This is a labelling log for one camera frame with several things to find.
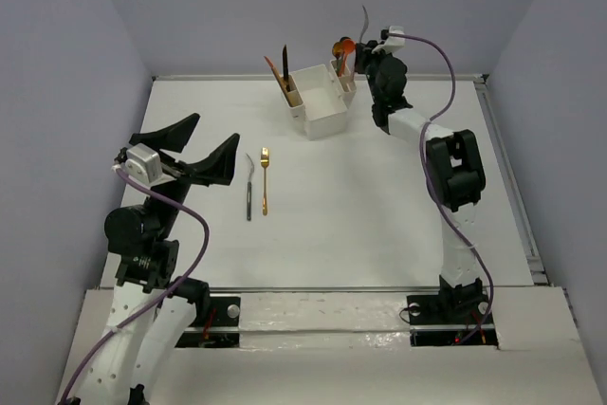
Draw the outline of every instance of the orange spoon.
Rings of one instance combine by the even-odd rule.
[[[343,60],[341,61],[341,68],[338,76],[343,75],[343,72],[345,71],[345,61],[348,60],[348,56],[357,50],[357,44],[349,38],[341,42],[341,44],[343,45]]]

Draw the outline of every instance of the gray backdrop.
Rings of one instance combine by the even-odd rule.
[[[550,277],[567,287],[607,399],[607,9],[534,0],[489,78]]]
[[[153,74],[268,73],[263,56],[292,68],[322,64],[342,35],[366,39],[389,24],[440,43],[460,73],[489,72],[530,0],[113,0]],[[445,73],[438,54],[411,43],[412,72]]]
[[[150,78],[110,0],[0,6],[0,403],[50,405]]]

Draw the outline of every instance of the black handle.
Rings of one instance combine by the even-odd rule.
[[[253,185],[248,182],[247,183],[247,220],[250,222],[250,200],[252,193]]]

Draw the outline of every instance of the gray wall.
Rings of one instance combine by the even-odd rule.
[[[400,24],[445,47],[460,73],[489,72],[530,0],[113,0],[154,74],[268,73],[264,55],[292,68],[327,62],[342,35],[366,39]],[[440,56],[411,43],[412,72],[445,73]]]
[[[489,85],[540,254],[607,399],[605,5],[534,0]]]
[[[0,403],[51,404],[148,71],[111,0],[0,0]]]

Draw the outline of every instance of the white utensil holder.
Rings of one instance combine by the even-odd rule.
[[[292,107],[289,113],[295,128],[307,138],[320,139],[342,132],[347,124],[348,108],[357,87],[350,81],[350,69],[345,67],[338,77],[336,61],[290,73],[293,90],[288,93]]]

